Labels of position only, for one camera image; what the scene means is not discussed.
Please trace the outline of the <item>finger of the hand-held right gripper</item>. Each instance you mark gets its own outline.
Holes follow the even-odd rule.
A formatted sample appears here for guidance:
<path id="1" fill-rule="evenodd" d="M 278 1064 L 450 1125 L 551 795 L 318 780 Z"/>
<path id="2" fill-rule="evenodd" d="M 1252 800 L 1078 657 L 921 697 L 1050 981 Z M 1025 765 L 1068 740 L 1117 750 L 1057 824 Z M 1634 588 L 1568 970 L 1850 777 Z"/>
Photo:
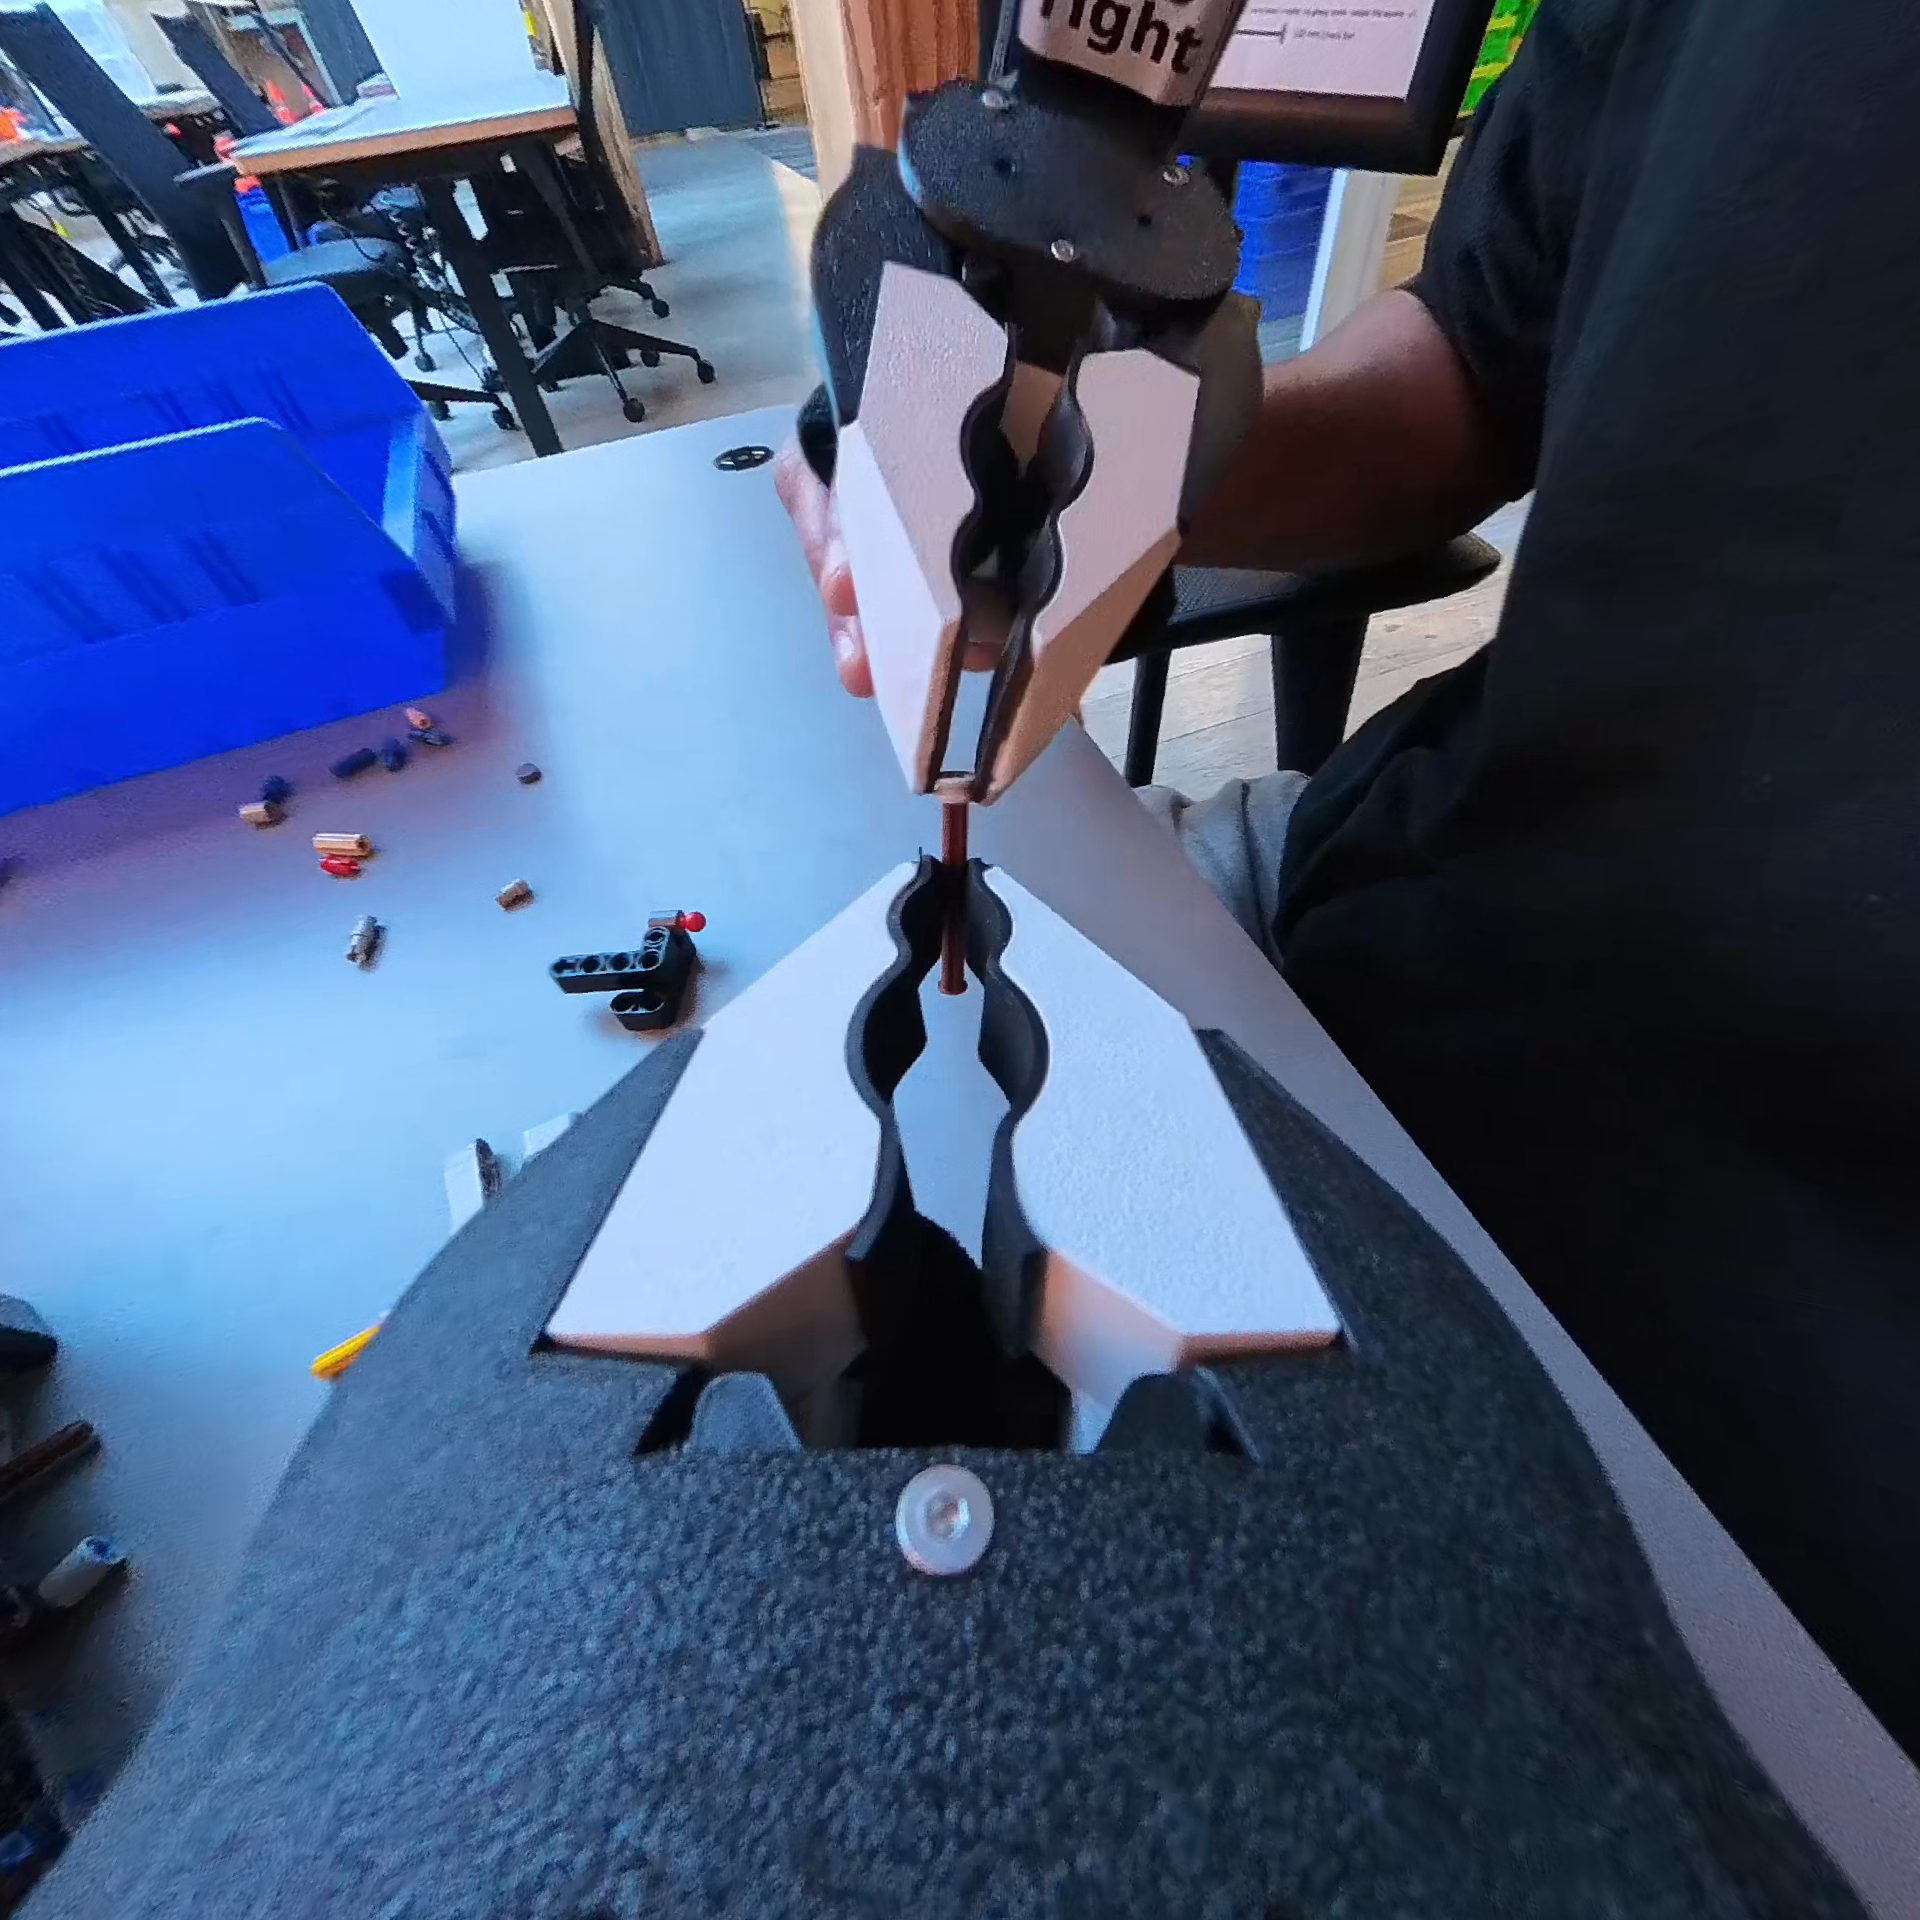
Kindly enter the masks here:
<path id="1" fill-rule="evenodd" d="M 1021 780 L 1174 557 L 1201 381 L 1148 350 L 1078 354 L 1025 464 L 1040 510 L 975 754 L 975 800 Z"/>
<path id="2" fill-rule="evenodd" d="M 870 347 L 837 431 L 834 513 L 880 720 L 908 791 L 931 795 L 964 671 L 972 430 L 1005 398 L 1012 340 L 960 281 L 888 261 Z"/>

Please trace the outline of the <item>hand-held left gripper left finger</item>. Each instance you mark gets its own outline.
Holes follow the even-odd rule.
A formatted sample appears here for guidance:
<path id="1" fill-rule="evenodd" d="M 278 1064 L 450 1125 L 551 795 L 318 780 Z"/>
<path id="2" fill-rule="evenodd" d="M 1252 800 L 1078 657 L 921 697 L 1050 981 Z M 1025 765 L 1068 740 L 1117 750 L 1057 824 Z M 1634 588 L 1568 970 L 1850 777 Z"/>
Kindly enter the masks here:
<path id="1" fill-rule="evenodd" d="M 764 1378 L 802 1444 L 877 1434 L 934 1268 L 895 1113 L 931 953 L 934 863 L 900 863 L 702 1023 L 547 1345 Z"/>

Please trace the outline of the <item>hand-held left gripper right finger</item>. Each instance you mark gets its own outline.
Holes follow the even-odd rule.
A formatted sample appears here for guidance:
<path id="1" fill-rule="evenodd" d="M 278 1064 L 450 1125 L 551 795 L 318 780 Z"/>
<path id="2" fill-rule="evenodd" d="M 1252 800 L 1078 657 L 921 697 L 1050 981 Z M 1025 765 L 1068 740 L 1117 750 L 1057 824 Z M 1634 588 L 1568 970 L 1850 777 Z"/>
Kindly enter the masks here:
<path id="1" fill-rule="evenodd" d="M 1325 1353 L 1337 1310 L 1220 1077 L 1218 1035 L 1002 870 L 972 870 L 981 1061 L 1005 1098 L 984 1278 L 1082 1437 L 1142 1378 Z"/>

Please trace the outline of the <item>black lego angle beam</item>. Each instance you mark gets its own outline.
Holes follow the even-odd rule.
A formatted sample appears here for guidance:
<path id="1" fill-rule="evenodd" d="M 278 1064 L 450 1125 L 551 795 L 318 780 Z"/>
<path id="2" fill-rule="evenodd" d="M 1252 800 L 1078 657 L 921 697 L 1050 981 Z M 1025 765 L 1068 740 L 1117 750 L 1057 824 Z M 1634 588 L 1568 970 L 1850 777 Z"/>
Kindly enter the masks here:
<path id="1" fill-rule="evenodd" d="M 630 950 L 582 953 L 551 960 L 550 981 L 564 994 L 608 994 L 608 1011 L 631 1035 L 660 1035 L 690 1008 L 701 970 L 701 908 L 668 908 L 645 920 Z"/>

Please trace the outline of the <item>person's right forearm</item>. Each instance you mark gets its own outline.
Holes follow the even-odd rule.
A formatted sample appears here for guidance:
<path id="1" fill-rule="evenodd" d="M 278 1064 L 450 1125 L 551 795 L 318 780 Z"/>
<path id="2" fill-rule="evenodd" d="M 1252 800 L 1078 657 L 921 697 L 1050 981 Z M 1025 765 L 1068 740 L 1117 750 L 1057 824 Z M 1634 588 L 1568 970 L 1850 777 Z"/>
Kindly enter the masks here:
<path id="1" fill-rule="evenodd" d="M 1270 370 L 1180 563 L 1324 574 L 1422 555 L 1531 487 L 1427 301 L 1388 290 Z"/>

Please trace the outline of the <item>small lego gear assembly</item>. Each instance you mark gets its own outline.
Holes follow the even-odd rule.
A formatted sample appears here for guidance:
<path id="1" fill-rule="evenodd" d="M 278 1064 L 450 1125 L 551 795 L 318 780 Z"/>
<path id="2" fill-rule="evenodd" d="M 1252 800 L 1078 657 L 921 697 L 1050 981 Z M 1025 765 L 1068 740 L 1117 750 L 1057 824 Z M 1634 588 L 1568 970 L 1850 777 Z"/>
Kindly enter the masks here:
<path id="1" fill-rule="evenodd" d="M 461 1147 L 444 1165 L 450 1235 L 457 1235 L 467 1223 L 487 1213 L 505 1183 L 531 1165 L 551 1144 L 557 1144 L 577 1123 L 577 1117 L 577 1113 L 565 1113 L 525 1130 L 518 1157 L 504 1157 L 490 1140 Z M 322 1348 L 318 1357 L 311 1357 L 308 1375 L 315 1380 L 337 1380 L 347 1375 L 371 1338 L 384 1331 L 385 1321 L 388 1317 L 384 1315 L 371 1327 L 364 1327 L 351 1338 Z"/>

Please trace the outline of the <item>scattered small lego pins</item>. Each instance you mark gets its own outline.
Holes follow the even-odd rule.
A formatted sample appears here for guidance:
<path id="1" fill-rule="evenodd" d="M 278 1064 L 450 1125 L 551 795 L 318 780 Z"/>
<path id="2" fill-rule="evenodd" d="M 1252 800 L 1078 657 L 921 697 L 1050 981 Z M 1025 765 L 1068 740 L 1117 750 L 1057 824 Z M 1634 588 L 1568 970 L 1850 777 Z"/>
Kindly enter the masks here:
<path id="1" fill-rule="evenodd" d="M 391 734 L 375 747 L 355 750 L 351 754 L 332 763 L 328 775 L 334 780 L 355 780 L 371 770 L 404 773 L 415 750 L 444 753 L 455 738 L 437 724 L 430 710 L 405 707 L 404 715 L 405 731 Z M 234 810 L 234 817 L 251 833 L 280 828 L 292 817 L 294 785 L 288 777 L 262 777 L 257 795 Z M 365 875 L 365 867 L 377 855 L 371 835 L 358 828 L 351 833 L 315 833 L 311 855 L 318 871 L 337 880 L 358 880 Z M 508 887 L 497 890 L 495 904 L 504 913 L 524 913 L 538 901 L 538 893 L 530 880 L 515 877 Z M 347 964 L 355 973 L 371 973 L 385 950 L 388 930 L 377 915 L 364 915 L 355 920 L 348 947 L 344 950 Z"/>

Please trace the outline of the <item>white lego truck model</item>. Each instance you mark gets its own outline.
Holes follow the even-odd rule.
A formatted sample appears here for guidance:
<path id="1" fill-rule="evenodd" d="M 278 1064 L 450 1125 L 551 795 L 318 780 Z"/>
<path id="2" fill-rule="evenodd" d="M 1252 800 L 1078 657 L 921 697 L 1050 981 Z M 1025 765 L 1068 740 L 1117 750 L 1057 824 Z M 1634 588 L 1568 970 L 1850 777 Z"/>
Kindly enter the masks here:
<path id="1" fill-rule="evenodd" d="M 15 1413 L 30 1387 L 60 1357 L 60 1341 L 42 1315 L 4 1295 L 4 1554 L 15 1547 L 15 1521 L 30 1501 L 48 1495 L 101 1451 L 88 1420 L 68 1420 L 40 1441 L 20 1441 Z M 18 1578 L 4 1563 L 4 1664 L 95 1610 L 127 1575 L 128 1557 L 101 1535 L 81 1538 L 48 1573 Z M 27 1714 L 4 1698 L 4 1907 L 12 1908 L 67 1850 L 67 1820 L 47 1787 L 27 1731 Z"/>

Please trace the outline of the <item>person's right hand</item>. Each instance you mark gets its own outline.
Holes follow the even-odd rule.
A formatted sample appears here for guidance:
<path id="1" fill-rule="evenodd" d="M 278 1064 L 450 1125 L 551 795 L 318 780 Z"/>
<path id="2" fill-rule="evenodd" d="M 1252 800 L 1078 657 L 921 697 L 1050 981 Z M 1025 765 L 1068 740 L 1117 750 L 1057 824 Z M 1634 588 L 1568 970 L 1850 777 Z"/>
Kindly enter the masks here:
<path id="1" fill-rule="evenodd" d="M 810 577 L 824 603 L 837 681 L 851 697 L 872 700 L 872 660 L 858 615 L 851 560 L 841 534 L 834 491 L 810 465 L 797 438 L 780 450 L 775 478 L 778 498 L 795 524 Z"/>

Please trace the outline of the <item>black mesh chair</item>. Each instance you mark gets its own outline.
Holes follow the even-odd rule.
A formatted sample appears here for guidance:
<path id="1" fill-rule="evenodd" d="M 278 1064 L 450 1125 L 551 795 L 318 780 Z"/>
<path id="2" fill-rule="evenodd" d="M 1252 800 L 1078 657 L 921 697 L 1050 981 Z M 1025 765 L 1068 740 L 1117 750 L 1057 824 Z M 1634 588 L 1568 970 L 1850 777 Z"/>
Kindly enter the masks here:
<path id="1" fill-rule="evenodd" d="M 1372 618 L 1474 588 L 1498 565 L 1501 553 L 1477 534 L 1321 574 L 1171 565 L 1108 653 L 1108 664 L 1134 664 L 1127 783 L 1148 785 L 1157 775 L 1171 657 L 1228 638 L 1265 638 L 1280 770 L 1317 775 L 1345 734 Z"/>

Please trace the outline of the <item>grey trousers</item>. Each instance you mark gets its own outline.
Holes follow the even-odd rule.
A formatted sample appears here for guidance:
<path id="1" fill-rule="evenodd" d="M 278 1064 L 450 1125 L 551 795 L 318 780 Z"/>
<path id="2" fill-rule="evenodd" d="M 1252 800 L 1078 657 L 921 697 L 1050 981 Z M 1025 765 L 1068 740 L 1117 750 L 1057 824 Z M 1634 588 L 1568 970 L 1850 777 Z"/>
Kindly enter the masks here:
<path id="1" fill-rule="evenodd" d="M 1295 807 L 1310 788 L 1302 773 L 1225 780 L 1202 800 L 1148 783 L 1134 800 L 1180 843 L 1228 917 L 1280 973 L 1280 871 Z"/>

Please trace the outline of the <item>black office chair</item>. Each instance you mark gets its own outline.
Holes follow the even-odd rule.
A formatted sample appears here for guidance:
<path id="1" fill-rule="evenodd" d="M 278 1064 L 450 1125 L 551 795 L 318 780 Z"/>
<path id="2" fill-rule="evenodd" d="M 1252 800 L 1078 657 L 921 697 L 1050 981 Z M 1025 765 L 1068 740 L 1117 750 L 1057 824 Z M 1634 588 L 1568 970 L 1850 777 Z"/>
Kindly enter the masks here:
<path id="1" fill-rule="evenodd" d="M 554 394 L 582 378 L 604 378 L 621 400 L 621 414 L 630 423 L 645 423 L 644 400 L 630 394 L 622 383 L 631 364 L 660 370 L 667 358 L 681 358 L 692 364 L 702 385 L 718 381 L 718 370 L 701 350 L 604 321 L 592 310 L 592 294 L 630 293 L 662 321 L 668 304 L 654 294 L 645 277 L 615 275 L 604 281 L 557 267 L 512 267 L 504 277 L 512 314 L 531 347 L 531 381 L 541 394 Z"/>

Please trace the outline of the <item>black framed sign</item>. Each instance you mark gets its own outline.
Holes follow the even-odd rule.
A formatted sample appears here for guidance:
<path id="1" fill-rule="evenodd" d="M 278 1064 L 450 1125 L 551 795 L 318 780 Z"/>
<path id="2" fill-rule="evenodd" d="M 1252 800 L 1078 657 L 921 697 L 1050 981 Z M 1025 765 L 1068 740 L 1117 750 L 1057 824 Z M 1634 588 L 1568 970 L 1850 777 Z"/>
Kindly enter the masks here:
<path id="1" fill-rule="evenodd" d="M 1491 4 L 1250 4 L 1180 134 L 1207 160 L 1434 175 Z"/>

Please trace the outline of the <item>black shirt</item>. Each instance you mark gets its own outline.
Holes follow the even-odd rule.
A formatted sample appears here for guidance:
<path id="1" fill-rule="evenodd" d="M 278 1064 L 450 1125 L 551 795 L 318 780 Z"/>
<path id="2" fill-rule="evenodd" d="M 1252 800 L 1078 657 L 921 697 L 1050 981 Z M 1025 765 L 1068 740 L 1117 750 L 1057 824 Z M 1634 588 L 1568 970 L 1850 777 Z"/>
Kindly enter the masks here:
<path id="1" fill-rule="evenodd" d="M 1918 1755 L 1918 7 L 1544 4 L 1415 294 L 1498 634 L 1310 785 L 1284 974 Z"/>

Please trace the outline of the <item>background desk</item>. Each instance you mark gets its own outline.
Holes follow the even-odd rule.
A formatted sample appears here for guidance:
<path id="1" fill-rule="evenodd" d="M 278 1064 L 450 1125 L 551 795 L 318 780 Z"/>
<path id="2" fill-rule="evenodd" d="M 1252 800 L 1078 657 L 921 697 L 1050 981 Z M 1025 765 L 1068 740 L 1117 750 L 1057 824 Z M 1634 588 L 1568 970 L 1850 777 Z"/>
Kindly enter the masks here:
<path id="1" fill-rule="evenodd" d="M 247 138 L 230 164 L 262 184 L 341 181 L 355 188 L 411 187 L 422 220 L 461 287 L 477 335 L 501 373 L 505 410 L 538 457 L 564 454 L 531 358 L 520 350 L 482 247 L 457 207 L 457 181 L 475 181 L 520 144 L 557 144 L 577 131 L 577 110 L 554 77 L 501 104 L 410 104 L 375 98 L 358 110 L 328 110 L 274 134 Z"/>

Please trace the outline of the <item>blue plastic bin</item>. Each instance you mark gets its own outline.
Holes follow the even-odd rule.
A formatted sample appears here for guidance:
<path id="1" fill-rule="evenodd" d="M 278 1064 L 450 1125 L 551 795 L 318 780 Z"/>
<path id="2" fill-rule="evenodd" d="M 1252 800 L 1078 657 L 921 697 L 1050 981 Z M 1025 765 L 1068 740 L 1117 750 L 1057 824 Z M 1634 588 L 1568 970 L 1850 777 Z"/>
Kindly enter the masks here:
<path id="1" fill-rule="evenodd" d="M 4 811 L 445 685 L 437 423 L 322 283 L 4 347 Z"/>

